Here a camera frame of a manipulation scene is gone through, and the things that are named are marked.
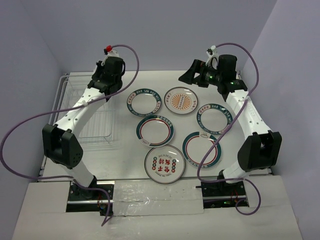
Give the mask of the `orange sunburst plate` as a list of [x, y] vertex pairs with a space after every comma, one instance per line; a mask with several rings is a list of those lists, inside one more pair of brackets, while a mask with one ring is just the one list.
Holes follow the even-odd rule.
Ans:
[[188, 115], [196, 110], [198, 96], [189, 88], [178, 86], [169, 89], [164, 95], [166, 108], [177, 115]]

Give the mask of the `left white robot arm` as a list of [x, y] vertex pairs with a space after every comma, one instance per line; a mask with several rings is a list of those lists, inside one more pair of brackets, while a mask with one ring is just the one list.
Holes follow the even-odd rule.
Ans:
[[64, 170], [81, 185], [80, 194], [93, 199], [98, 193], [94, 175], [82, 161], [84, 151], [78, 137], [84, 126], [108, 100], [106, 96], [119, 91], [126, 64], [120, 57], [110, 56], [105, 62], [99, 61], [87, 88], [73, 106], [53, 125], [42, 129], [44, 155]]

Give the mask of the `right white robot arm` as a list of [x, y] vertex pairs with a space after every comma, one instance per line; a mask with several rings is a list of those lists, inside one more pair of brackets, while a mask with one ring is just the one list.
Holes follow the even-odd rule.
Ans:
[[251, 171], [274, 166], [282, 143], [281, 134], [272, 131], [262, 120], [244, 81], [236, 78], [236, 65], [237, 57], [230, 54], [220, 55], [216, 68], [195, 59], [191, 67], [179, 77], [179, 81], [189, 85], [203, 88], [216, 86], [243, 131], [245, 141], [237, 153], [235, 163], [219, 173], [223, 180], [217, 183], [217, 190], [224, 196], [233, 192], [234, 183], [246, 178]]

